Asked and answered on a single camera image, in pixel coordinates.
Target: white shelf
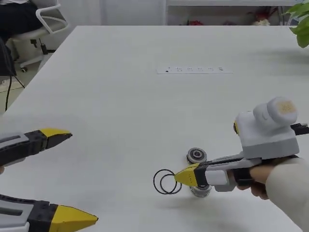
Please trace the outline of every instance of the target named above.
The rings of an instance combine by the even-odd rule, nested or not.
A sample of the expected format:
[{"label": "white shelf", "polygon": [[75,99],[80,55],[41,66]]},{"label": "white shelf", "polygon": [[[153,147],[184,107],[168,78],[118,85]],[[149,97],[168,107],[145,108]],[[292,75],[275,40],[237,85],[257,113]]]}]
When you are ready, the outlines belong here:
[{"label": "white shelf", "polygon": [[166,0],[169,6],[294,6],[301,0]]}]

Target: white cabinet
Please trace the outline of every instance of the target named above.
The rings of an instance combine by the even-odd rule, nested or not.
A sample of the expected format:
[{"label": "white cabinet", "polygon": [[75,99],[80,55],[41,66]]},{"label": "white cabinet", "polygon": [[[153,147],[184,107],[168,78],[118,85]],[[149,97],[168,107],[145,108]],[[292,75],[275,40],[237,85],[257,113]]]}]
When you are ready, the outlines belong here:
[{"label": "white cabinet", "polygon": [[301,0],[165,0],[165,25],[183,25],[187,20],[201,21],[204,25],[222,25],[231,21],[237,25],[251,25],[255,11],[262,6],[278,7],[269,19],[272,25],[283,21],[282,13]]}]

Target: white wall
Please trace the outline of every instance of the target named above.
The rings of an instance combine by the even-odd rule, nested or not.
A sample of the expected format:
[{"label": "white wall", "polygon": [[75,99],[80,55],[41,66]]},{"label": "white wall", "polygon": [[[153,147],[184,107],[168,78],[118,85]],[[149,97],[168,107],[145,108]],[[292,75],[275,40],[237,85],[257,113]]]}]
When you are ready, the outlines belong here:
[{"label": "white wall", "polygon": [[163,0],[101,0],[108,25],[162,25]]}]

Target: metal washer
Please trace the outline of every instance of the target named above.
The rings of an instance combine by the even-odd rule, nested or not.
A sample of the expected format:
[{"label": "metal washer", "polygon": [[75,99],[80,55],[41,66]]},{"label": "metal washer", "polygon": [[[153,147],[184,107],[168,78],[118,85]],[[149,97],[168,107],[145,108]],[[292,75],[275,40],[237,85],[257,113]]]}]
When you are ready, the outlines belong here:
[{"label": "metal washer", "polygon": [[212,187],[210,185],[207,185],[205,187],[190,187],[191,192],[196,197],[205,198],[207,197],[211,192]]},{"label": "metal washer", "polygon": [[206,162],[207,154],[204,150],[194,147],[188,151],[187,160],[190,164]]}]

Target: white sleeve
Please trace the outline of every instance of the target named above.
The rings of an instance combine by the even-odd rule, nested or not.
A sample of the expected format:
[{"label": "white sleeve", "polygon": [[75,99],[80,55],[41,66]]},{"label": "white sleeve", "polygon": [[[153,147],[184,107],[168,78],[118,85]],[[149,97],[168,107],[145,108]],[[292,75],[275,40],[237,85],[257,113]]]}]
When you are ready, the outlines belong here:
[{"label": "white sleeve", "polygon": [[276,166],[266,181],[269,199],[303,232],[309,232],[309,166],[301,158]]}]

